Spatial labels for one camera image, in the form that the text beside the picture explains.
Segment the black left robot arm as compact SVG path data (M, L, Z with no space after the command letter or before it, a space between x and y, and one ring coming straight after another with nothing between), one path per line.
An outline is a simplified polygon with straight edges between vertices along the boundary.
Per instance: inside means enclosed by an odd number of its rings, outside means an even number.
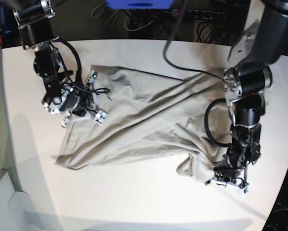
M222 99L213 101L205 112L220 103L228 107L231 120L230 143L216 141L205 124L209 141L227 149L213 171L211 182L248 191L248 165L260 158L261 124L265 114L264 91L271 87L274 64L288 46L288 0L265 0L260 21L253 22L231 47L228 57L232 67L224 72Z

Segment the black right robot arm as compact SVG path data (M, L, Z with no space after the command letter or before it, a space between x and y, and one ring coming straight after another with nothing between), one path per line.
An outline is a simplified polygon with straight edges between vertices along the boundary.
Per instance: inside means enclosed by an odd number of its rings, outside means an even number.
M99 107L98 95L109 93L108 88L95 88L97 72L92 70L82 81L82 65L75 48L66 40L55 37L50 19L55 16L49 0L6 0L18 25L23 49L33 49L33 68L42 78L46 93L44 109L52 115L65 114L62 127L73 121L92 119L103 124L107 112ZM76 71L67 69L54 42L65 45L76 62Z

